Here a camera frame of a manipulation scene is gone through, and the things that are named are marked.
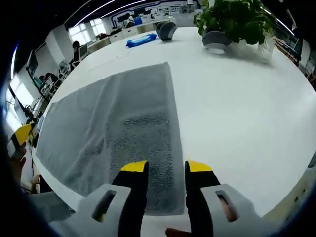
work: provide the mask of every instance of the gray pot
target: gray pot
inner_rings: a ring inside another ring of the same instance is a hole
[[[171,40],[177,28],[173,22],[160,22],[157,24],[156,32],[162,41]]]
[[[206,48],[222,50],[225,50],[232,43],[225,33],[221,31],[207,31],[207,28],[203,33],[202,42]]]

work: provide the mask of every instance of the white cabinet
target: white cabinet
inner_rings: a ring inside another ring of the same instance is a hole
[[[122,39],[124,39],[122,32],[118,32],[115,35],[110,36],[111,43],[114,43],[114,42],[122,40]]]
[[[89,53],[93,53],[107,45],[111,44],[110,42],[110,39],[108,37],[104,38],[104,39],[101,39],[95,43],[93,43],[92,45],[89,45],[88,46],[88,50],[89,50]]]
[[[155,30],[153,23],[142,24],[136,27],[139,34]]]
[[[123,37],[124,38],[135,36],[135,35],[138,34],[136,27],[131,27],[131,28],[124,29],[122,31],[122,33],[123,33]]]

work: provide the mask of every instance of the green leaves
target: green leaves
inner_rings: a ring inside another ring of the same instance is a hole
[[[202,0],[202,5],[209,8],[209,2],[208,0]]]
[[[200,35],[210,27],[224,32],[233,42],[245,39],[248,44],[263,44],[264,33],[272,33],[275,18],[263,10],[259,0],[215,0],[211,8],[208,0],[202,4],[206,6],[203,13],[194,17]]]

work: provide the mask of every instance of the gray towel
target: gray towel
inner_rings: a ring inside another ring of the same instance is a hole
[[[167,63],[119,73],[52,104],[37,156],[86,196],[130,162],[149,162],[146,214],[184,211],[184,165]]]

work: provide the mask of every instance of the desk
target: desk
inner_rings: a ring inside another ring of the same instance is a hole
[[[51,102],[107,76],[167,61],[183,160],[210,165],[221,183],[254,203],[260,216],[274,208],[300,179],[316,148],[316,94],[300,70],[277,48],[270,65],[210,54],[196,27],[179,28],[172,42],[158,39],[135,48],[125,43],[89,55]],[[82,196],[33,159],[57,195],[77,210]],[[142,233],[165,226],[190,230],[188,223],[187,215],[145,216]]]
[[[89,53],[93,53],[105,46],[108,46],[111,43],[115,43],[119,40],[126,39],[131,36],[135,36],[137,34],[153,31],[156,29],[154,24],[157,24],[159,22],[163,21],[175,21],[174,18],[166,18],[166,19],[161,19],[161,20],[156,20],[156,21],[151,21],[148,23],[143,23],[140,25],[132,26],[126,29],[123,29],[121,32],[118,32],[112,36],[106,37],[104,39],[100,39],[93,44],[88,46]]]

